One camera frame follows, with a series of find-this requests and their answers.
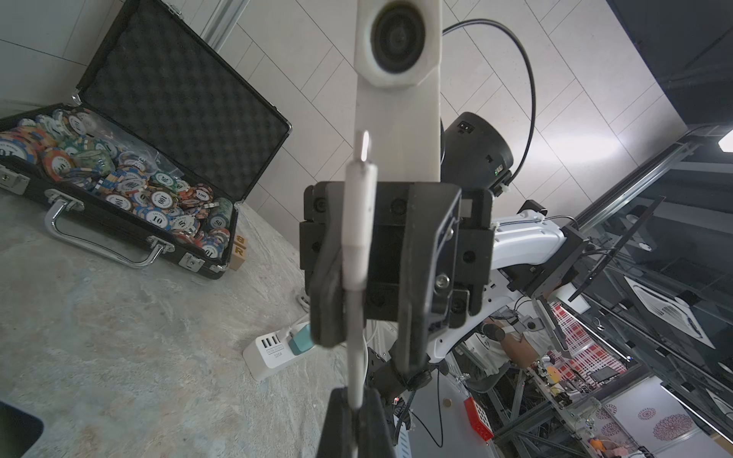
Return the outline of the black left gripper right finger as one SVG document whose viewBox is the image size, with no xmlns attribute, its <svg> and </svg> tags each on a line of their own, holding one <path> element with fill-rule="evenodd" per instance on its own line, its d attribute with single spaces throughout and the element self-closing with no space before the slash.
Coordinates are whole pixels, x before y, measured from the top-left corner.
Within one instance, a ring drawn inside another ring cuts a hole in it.
<svg viewBox="0 0 733 458">
<path fill-rule="evenodd" d="M 364 390 L 357 414 L 357 457 L 395 458 L 382 398 L 376 389 Z"/>
</svg>

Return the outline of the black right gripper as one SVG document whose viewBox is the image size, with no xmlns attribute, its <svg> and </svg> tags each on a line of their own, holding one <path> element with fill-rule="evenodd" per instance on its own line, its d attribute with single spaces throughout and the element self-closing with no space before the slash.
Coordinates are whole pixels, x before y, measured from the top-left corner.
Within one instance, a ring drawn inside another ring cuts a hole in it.
<svg viewBox="0 0 733 458">
<path fill-rule="evenodd" d="M 342 182 L 305 189 L 301 268 L 311 303 L 313 339 L 346 340 Z M 398 321 L 394 363 L 403 375 L 422 368 L 428 330 L 458 328 L 477 315 L 494 254 L 494 197 L 440 182 L 382 182 L 375 202 L 365 316 Z"/>
</svg>

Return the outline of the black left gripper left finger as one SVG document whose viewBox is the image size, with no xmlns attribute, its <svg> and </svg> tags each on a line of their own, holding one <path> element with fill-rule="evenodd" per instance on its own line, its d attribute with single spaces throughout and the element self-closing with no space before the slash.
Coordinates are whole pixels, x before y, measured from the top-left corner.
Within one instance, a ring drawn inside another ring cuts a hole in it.
<svg viewBox="0 0 733 458">
<path fill-rule="evenodd" d="M 354 413 L 349 406 L 347 388 L 339 387 L 330 393 L 317 458 L 357 457 L 353 429 Z"/>
</svg>

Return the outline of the green case phone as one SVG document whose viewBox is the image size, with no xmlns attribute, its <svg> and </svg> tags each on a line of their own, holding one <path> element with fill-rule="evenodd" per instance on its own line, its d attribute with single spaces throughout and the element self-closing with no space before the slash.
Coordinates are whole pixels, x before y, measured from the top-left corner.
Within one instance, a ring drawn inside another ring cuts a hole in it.
<svg viewBox="0 0 733 458">
<path fill-rule="evenodd" d="M 23 457 L 44 432 L 43 422 L 34 415 L 1 402 L 1 457 Z"/>
</svg>

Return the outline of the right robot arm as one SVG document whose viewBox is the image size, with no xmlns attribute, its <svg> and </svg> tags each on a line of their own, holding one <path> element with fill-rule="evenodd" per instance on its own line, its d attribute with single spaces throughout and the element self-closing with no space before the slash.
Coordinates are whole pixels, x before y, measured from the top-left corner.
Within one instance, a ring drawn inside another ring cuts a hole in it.
<svg viewBox="0 0 733 458">
<path fill-rule="evenodd" d="M 496 133 L 459 132 L 447 149 L 440 119 L 442 7 L 362 1 L 355 26 L 354 150 L 339 181 L 305 190 L 302 267 L 311 337 L 360 360 L 367 321 L 393 322 L 396 369 L 438 363 L 484 320 L 526 296 L 557 349 L 564 342 L 543 294 L 584 245 L 536 210 L 492 215 L 513 178 Z"/>
</svg>

